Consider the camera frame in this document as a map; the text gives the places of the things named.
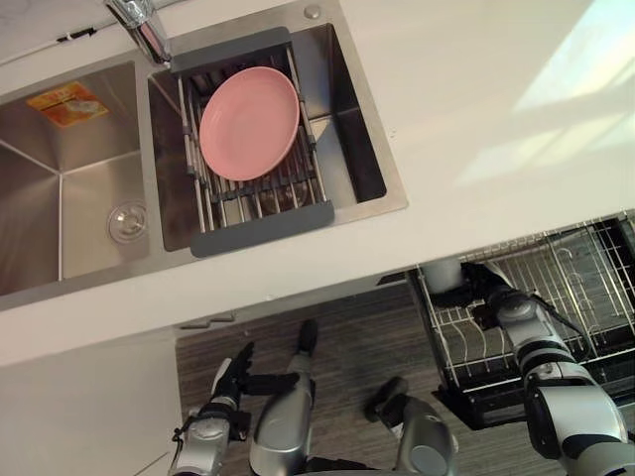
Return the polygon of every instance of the dish rack drawer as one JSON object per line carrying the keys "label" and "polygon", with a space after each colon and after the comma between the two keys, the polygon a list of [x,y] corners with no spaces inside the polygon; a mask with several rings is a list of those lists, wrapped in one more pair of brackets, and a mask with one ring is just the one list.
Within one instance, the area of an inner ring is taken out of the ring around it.
{"label": "dish rack drawer", "polygon": [[[554,321],[578,361],[618,406],[635,400],[635,228],[633,210],[498,244],[460,261],[497,265],[574,321],[592,344]],[[500,328],[481,330],[469,308],[438,308],[421,269],[409,274],[441,385],[435,396],[472,429],[524,419],[522,382]]]}
{"label": "dish rack drawer", "polygon": [[[199,144],[202,112],[216,89],[252,66],[274,68],[289,78],[300,101],[300,125],[285,159],[271,172],[234,181],[205,164]],[[206,257],[292,236],[330,224],[334,209],[324,192],[316,138],[307,115],[291,35],[275,28],[173,58],[179,87],[188,172],[199,233],[190,249]]]}

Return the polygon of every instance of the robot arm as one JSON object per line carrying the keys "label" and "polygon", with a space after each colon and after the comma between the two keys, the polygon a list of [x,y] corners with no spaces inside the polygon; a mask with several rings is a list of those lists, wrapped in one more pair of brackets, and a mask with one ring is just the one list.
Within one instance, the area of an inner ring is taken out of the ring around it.
{"label": "robot arm", "polygon": [[463,264],[461,274],[462,285],[434,298],[442,305],[483,299],[473,310],[477,323],[505,331],[523,378],[534,448],[571,476],[635,474],[635,446],[622,416],[555,331],[549,319],[555,309],[484,265]]}
{"label": "robot arm", "polygon": [[298,382],[297,374],[249,375],[253,342],[233,359],[225,359],[216,373],[209,401],[181,428],[168,476],[216,476],[230,441],[247,438],[251,415],[241,412],[240,397],[287,392]]}

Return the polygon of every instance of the double sink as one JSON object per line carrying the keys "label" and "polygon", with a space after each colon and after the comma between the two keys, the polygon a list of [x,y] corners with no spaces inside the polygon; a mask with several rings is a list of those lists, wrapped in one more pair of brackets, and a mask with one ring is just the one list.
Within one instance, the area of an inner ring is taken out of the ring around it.
{"label": "double sink", "polygon": [[[276,7],[172,48],[177,57],[277,27],[291,34],[332,224],[406,206],[336,0]],[[60,126],[33,107],[74,83],[91,97],[65,108],[107,112]],[[179,105],[177,76],[138,52],[0,98],[0,310],[196,260]]]}

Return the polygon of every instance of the gray rubber handle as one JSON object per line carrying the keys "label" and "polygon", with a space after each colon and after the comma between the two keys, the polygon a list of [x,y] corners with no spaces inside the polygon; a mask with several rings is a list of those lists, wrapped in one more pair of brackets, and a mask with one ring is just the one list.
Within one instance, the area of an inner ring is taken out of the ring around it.
{"label": "gray rubber handle", "polygon": [[267,55],[273,53],[280,46],[291,44],[291,34],[285,27],[272,28],[236,40],[218,43],[199,50],[176,55],[170,62],[170,71],[174,74],[191,76],[209,71],[214,67],[222,67],[231,60],[241,63],[241,59],[248,60],[249,56],[257,53]]}
{"label": "gray rubber handle", "polygon": [[197,258],[219,255],[324,228],[334,219],[335,210],[329,200],[208,233],[197,233],[191,239],[190,250]]}

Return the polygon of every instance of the pink plate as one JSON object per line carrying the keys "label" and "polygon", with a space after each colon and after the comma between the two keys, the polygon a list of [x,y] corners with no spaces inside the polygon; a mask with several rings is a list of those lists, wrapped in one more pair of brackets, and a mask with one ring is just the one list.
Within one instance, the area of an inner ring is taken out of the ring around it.
{"label": "pink plate", "polygon": [[278,165],[296,138],[300,106],[289,79],[271,67],[244,69],[221,84],[200,121],[200,149],[221,177],[251,180]]}

